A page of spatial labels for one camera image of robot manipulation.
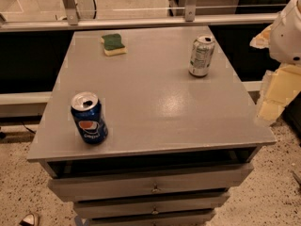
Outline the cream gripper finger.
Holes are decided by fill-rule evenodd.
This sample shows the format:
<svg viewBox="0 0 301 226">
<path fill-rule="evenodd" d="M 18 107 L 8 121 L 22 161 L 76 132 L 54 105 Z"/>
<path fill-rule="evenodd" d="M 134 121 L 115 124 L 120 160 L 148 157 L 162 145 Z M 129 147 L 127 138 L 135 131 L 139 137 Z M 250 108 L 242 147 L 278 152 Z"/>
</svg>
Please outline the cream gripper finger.
<svg viewBox="0 0 301 226">
<path fill-rule="evenodd" d="M 267 71 L 262 79 L 255 122 L 273 124 L 300 92 L 300 65 L 281 63 L 274 72 Z"/>
<path fill-rule="evenodd" d="M 266 26 L 261 33 L 253 37 L 249 45 L 253 48 L 264 49 L 270 45 L 271 25 Z"/>
</svg>

